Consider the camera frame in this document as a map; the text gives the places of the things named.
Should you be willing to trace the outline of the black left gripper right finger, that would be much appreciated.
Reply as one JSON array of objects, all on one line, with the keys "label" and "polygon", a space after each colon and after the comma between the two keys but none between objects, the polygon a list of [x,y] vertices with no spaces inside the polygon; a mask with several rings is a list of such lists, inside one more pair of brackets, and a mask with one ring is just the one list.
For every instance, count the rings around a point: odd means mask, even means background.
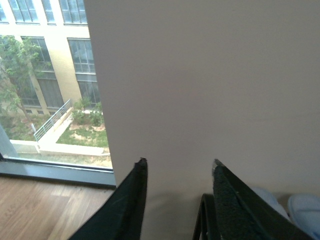
[{"label": "black left gripper right finger", "polygon": [[232,173],[221,161],[212,165],[218,229],[225,240],[309,240]]}]

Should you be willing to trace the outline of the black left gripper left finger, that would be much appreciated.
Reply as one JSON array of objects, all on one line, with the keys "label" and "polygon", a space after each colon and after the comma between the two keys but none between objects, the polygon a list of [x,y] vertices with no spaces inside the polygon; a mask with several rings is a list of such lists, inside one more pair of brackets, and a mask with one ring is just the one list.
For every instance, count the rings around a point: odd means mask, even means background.
[{"label": "black left gripper left finger", "polygon": [[71,240],[139,240],[148,185],[148,163],[141,158],[109,199]]}]

